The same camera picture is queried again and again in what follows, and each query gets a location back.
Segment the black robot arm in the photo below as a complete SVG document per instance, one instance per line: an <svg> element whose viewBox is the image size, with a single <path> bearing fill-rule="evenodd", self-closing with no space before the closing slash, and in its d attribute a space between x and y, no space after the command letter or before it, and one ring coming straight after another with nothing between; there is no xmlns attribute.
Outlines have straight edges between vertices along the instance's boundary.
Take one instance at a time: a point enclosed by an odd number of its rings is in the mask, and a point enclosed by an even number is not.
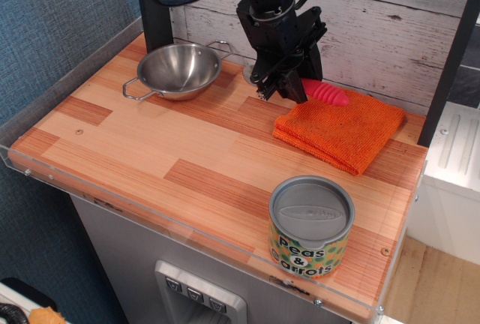
<svg viewBox="0 0 480 324"><path fill-rule="evenodd" d="M307 0L241 0L236 9L247 39L256 52L249 80L267 101L274 93L302 104L302 79L323 79L318 41L327 32L314 6L302 14Z"/></svg>

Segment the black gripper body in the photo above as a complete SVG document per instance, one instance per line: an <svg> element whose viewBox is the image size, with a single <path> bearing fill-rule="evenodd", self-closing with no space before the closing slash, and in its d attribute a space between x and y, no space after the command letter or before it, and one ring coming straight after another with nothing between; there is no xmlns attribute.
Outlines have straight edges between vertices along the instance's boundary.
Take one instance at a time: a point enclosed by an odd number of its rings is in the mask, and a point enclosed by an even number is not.
<svg viewBox="0 0 480 324"><path fill-rule="evenodd" d="M285 12L261 18L254 15L248 0L239 2L238 18L256 52L250 79L267 100L275 92L279 94L281 74L297 71L304 51L317 45L327 32L321 13L321 8L314 6L298 15L290 5Z"/></svg>

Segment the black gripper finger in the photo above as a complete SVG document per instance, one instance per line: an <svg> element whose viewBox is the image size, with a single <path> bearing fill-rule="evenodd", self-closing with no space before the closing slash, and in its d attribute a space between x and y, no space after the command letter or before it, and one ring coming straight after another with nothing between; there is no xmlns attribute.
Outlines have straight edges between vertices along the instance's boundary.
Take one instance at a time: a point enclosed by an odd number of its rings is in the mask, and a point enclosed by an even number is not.
<svg viewBox="0 0 480 324"><path fill-rule="evenodd" d="M303 104L308 100L302 80L296 70L282 73L279 81L279 94L284 99Z"/></svg>
<svg viewBox="0 0 480 324"><path fill-rule="evenodd" d="M316 44L304 51L304 57L297 72L301 78L323 80L321 55Z"/></svg>

